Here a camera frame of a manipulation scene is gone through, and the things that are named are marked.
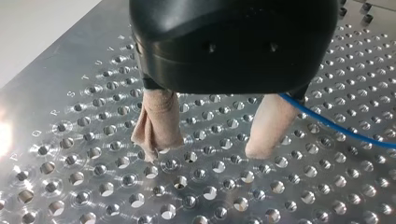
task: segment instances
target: blue cable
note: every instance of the blue cable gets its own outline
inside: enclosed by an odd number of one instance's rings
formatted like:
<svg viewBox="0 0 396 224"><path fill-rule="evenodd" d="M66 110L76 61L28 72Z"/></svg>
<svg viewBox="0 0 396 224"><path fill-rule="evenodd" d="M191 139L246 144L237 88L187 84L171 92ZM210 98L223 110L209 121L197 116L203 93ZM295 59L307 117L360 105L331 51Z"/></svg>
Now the blue cable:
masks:
<svg viewBox="0 0 396 224"><path fill-rule="evenodd" d="M374 140L373 138L369 138L369 137L363 136L361 134L353 133L353 132L351 132L351 131L339 126L338 124L335 124L334 122L330 121L329 119L326 119L326 118L322 117L321 115L315 113L314 111L308 109L307 107L305 107L303 105L300 105L297 101L295 101L293 98L291 98L286 93L280 93L279 96L282 97L289 104L293 105L297 109L299 109L302 112L304 112L309 117L317 119L318 121L324 123L325 125L335 129L339 133L344 133L344 134L349 135L351 137L354 137L354 138L356 138L358 140L361 140L361 141L366 142L366 143L371 143L371 144L379 146L379 147L393 147L393 148L396 148L396 144L395 143L380 142L380 141Z"/></svg>

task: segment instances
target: beige rubber finger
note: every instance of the beige rubber finger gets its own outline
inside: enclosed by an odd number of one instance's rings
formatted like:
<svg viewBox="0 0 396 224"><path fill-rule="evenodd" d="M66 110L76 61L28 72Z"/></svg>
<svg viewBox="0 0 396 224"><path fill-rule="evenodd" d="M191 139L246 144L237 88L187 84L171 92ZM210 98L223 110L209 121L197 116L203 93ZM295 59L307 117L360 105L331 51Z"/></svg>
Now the beige rubber finger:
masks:
<svg viewBox="0 0 396 224"><path fill-rule="evenodd" d="M245 152L251 159L267 159L293 123L298 110L277 94L265 95L257 109Z"/></svg>
<svg viewBox="0 0 396 224"><path fill-rule="evenodd" d="M146 152L146 161L158 158L158 151L183 145L175 92L144 91L142 110L131 140Z"/></svg>

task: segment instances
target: white wall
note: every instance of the white wall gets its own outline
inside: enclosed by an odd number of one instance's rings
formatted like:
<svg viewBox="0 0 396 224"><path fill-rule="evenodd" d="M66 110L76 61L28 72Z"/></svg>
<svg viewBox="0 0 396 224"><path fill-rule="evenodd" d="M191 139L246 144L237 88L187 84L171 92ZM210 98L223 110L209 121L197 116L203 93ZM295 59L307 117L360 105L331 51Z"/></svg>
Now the white wall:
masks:
<svg viewBox="0 0 396 224"><path fill-rule="evenodd" d="M0 0L0 88L100 0Z"/></svg>

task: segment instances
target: cable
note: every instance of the cable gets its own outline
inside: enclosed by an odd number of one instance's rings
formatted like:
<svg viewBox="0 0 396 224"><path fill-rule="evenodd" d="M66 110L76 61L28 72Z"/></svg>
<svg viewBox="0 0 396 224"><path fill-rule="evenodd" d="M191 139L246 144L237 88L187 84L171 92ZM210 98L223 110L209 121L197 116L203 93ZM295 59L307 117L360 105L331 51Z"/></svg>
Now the cable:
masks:
<svg viewBox="0 0 396 224"><path fill-rule="evenodd" d="M396 144L395 143L380 142L380 141L374 140L373 138L369 138L369 137L363 136L361 134L353 133L353 132L351 132L351 131L339 126L338 124L335 124L334 122L330 121L329 119L326 119L323 116L315 113L314 111L308 109L304 105L300 105L297 101L295 101L293 98L291 98L286 93L280 93L279 96L282 97L289 104L293 105L297 109L299 109L302 112L304 112L309 117L317 119L318 121L324 123L325 125L335 129L339 133L344 133L344 134L349 135L351 137L354 137L354 138L356 138L358 140L361 140L361 141L367 142L367 143L371 143L371 144L376 145L378 147L394 147L394 148L396 148Z"/></svg>

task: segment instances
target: metal surface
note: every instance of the metal surface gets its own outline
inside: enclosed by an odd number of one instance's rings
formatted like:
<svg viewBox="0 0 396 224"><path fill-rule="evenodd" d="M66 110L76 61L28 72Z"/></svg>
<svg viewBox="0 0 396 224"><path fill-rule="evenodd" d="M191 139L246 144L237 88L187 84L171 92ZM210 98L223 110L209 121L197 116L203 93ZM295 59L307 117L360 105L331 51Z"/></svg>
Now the metal surface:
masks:
<svg viewBox="0 0 396 224"><path fill-rule="evenodd" d="M394 141L396 14L363 27L345 8L307 105ZM258 96L180 94L186 146L144 162L131 44L126 1L104 1L0 91L3 223L395 222L396 149L299 115L271 159L246 159Z"/></svg>
<svg viewBox="0 0 396 224"><path fill-rule="evenodd" d="M383 7L396 11L396 1L394 0L368 0L367 2L373 4L373 6Z"/></svg>

